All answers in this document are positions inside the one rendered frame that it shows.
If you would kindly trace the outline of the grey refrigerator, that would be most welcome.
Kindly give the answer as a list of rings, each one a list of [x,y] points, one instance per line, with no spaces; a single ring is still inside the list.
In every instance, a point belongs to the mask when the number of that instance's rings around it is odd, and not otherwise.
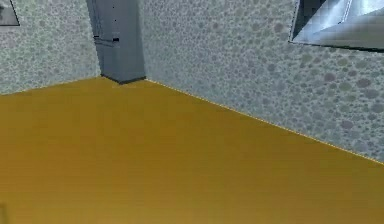
[[[138,0],[86,0],[101,75],[119,84],[145,78]]]

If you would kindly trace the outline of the grey framed wall picture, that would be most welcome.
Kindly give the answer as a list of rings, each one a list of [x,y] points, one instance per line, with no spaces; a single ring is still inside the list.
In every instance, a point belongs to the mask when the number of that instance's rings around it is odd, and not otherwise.
[[[0,0],[0,26],[19,26],[12,0]]]

